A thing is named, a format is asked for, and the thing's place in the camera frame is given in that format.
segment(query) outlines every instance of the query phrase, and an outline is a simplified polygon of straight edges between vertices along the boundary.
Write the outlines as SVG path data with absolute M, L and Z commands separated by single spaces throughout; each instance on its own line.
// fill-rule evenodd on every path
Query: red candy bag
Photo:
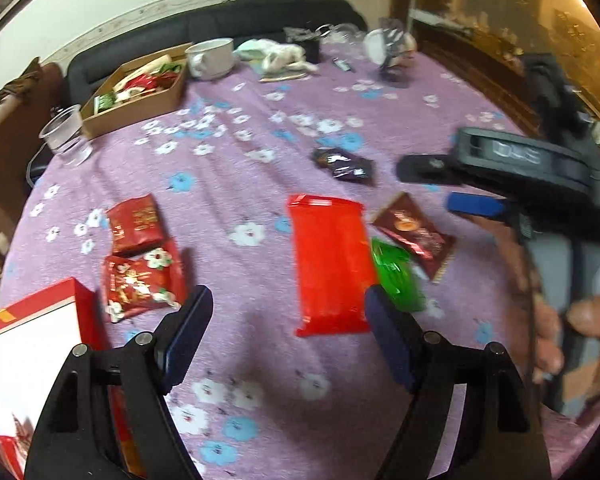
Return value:
M 165 238 L 150 194 L 113 206 L 107 217 L 113 233 L 112 252 L 116 256 L 156 247 Z
M 102 290 L 112 323 L 152 308 L 180 308 L 186 288 L 175 243 L 168 240 L 136 259 L 107 256 Z
M 302 326 L 296 335 L 367 332 L 365 291 L 378 283 L 363 206 L 341 198 L 291 196 Z

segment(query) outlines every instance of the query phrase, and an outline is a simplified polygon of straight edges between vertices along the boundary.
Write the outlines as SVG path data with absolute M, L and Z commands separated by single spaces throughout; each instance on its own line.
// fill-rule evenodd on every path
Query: open cardboard box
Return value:
M 95 139 L 96 137 L 108 134 L 109 132 L 113 132 L 124 126 L 139 123 L 140 121 L 177 110 L 180 106 L 180 99 L 182 98 L 187 74 L 189 73 L 189 70 L 187 69 L 187 55 L 184 51 L 191 45 L 192 43 L 185 43 L 172 48 L 166 48 L 159 52 L 149 54 L 148 56 L 139 57 L 138 59 L 129 61 L 117 69 L 81 108 L 80 113 L 82 115 L 83 134 L 88 139 Z M 165 54 L 169 54 L 173 61 L 182 62 L 180 75 L 171 88 L 136 98 L 131 102 L 94 115 L 94 97 L 111 92 L 114 85 L 122 80 L 127 74 L 132 73 L 134 70 L 146 65 L 154 59 L 164 56 Z

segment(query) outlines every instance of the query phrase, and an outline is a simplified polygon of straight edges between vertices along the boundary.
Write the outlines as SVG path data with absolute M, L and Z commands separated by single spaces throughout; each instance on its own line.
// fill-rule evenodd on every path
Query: human hand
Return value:
M 558 314 L 544 302 L 540 294 L 539 279 L 535 273 L 531 275 L 531 283 L 528 282 L 523 248 L 518 244 L 512 229 L 500 222 L 482 217 L 471 216 L 467 219 L 494 236 L 498 250 L 509 268 L 510 275 L 517 288 L 522 292 L 528 292 L 531 288 L 534 296 L 534 317 L 537 333 L 534 382 L 540 383 L 544 372 L 557 374 L 564 365 L 564 355 L 554 342 L 562 329 Z M 572 305 L 567 312 L 567 320 L 582 335 L 600 339 L 600 296 L 579 301 Z M 597 367 L 589 367 L 577 379 L 579 382 L 577 389 L 582 391 L 587 399 L 599 397 L 600 359 Z

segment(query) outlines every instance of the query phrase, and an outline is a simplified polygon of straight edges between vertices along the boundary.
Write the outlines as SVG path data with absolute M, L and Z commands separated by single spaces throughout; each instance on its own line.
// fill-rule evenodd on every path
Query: cardboard box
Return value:
M 83 120 L 82 132 L 85 137 L 88 139 L 95 139 L 101 135 L 123 128 L 124 126 L 139 123 L 140 121 L 177 110 L 180 106 L 180 100 L 189 74 L 189 70 L 187 69 L 187 55 L 184 51 L 191 45 L 192 43 L 185 43 L 174 46 L 173 48 L 166 48 L 160 52 L 154 52 L 148 56 L 139 57 L 138 59 L 125 63 L 111 74 L 80 110 Z M 171 88 L 140 97 L 97 115 L 93 114 L 94 97 L 111 92 L 114 85 L 121 81 L 127 74 L 132 73 L 134 70 L 146 65 L 154 59 L 164 56 L 165 54 L 169 54 L 173 61 L 181 61 L 183 65 L 180 75 Z
M 67 278 L 0 310 L 0 460 L 21 479 L 14 416 L 32 431 L 71 349 L 108 348 L 93 292 Z

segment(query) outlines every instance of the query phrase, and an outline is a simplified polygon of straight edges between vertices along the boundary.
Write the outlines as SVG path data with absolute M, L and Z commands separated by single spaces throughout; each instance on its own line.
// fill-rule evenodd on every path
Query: red snack package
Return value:
M 382 209 L 373 225 L 409 251 L 433 283 L 442 279 L 456 238 L 438 231 L 408 193 L 401 193 Z
M 145 90 L 153 90 L 154 88 L 158 88 L 158 79 L 152 75 L 141 74 L 138 77 L 130 79 L 123 90 L 127 90 L 128 88 L 140 87 Z
M 182 264 L 173 240 L 137 259 L 107 256 L 103 266 L 105 311 L 112 323 L 186 298 Z
M 112 253 L 137 253 L 158 246 L 164 233 L 152 195 L 125 200 L 107 211 L 113 233 Z
M 363 206 L 341 198 L 289 197 L 302 326 L 297 336 L 367 332 L 365 291 L 378 283 Z

